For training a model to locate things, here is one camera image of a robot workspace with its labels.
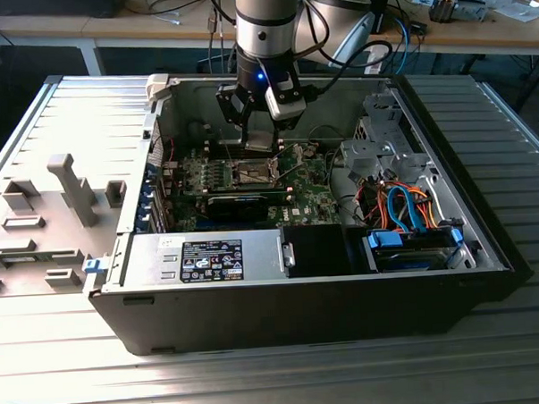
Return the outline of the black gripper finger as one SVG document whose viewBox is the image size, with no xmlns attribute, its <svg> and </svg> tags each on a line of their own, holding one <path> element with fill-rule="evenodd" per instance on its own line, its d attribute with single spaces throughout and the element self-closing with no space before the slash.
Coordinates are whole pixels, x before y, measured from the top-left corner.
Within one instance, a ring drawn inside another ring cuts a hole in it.
<svg viewBox="0 0 539 404">
<path fill-rule="evenodd" d="M 239 83 L 234 85 L 220 84 L 215 93 L 224 119 L 240 132 L 240 143 L 248 143 L 248 121 L 253 112 L 252 94 Z"/>
<path fill-rule="evenodd" d="M 274 129 L 276 131 L 286 131 L 286 130 L 294 130 L 296 128 L 296 125 L 298 124 L 300 118 L 302 117 L 303 112 L 291 116 L 291 117 L 284 117 L 284 118 L 273 118 L 273 125 Z"/>
</svg>

